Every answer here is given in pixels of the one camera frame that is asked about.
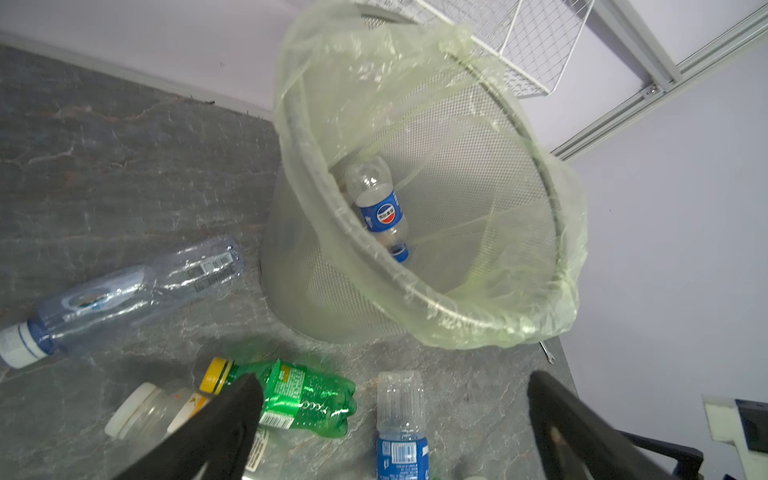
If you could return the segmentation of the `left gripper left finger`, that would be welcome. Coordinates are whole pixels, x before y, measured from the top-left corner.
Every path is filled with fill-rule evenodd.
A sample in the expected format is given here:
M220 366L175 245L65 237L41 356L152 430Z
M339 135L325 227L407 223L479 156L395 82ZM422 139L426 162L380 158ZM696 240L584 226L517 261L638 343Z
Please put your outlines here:
M252 374L238 378L200 413L116 477L118 479L240 479L264 403Z

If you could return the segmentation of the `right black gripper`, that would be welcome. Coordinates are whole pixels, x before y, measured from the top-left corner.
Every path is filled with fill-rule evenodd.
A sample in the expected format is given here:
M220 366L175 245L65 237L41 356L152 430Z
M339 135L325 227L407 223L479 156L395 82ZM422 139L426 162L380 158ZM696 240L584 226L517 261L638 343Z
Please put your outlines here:
M672 475L685 480L702 480L700 468L704 461L703 453L693 447L665 442L621 431L636 447L650 451L676 461Z

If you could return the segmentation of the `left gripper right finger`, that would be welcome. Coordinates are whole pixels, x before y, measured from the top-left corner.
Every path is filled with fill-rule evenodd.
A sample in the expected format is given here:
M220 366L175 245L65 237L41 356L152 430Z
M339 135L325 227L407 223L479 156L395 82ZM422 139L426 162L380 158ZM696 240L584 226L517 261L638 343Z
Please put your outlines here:
M547 479L671 479L545 371L529 377L529 417Z

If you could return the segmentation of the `short bottle blue label blue cap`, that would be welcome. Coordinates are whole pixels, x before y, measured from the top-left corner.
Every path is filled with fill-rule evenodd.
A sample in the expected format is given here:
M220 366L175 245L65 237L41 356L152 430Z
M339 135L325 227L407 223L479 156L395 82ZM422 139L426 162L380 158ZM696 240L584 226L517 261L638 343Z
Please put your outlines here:
M351 164L344 175L347 192L367 230L400 263L409 257L409 224L381 157Z

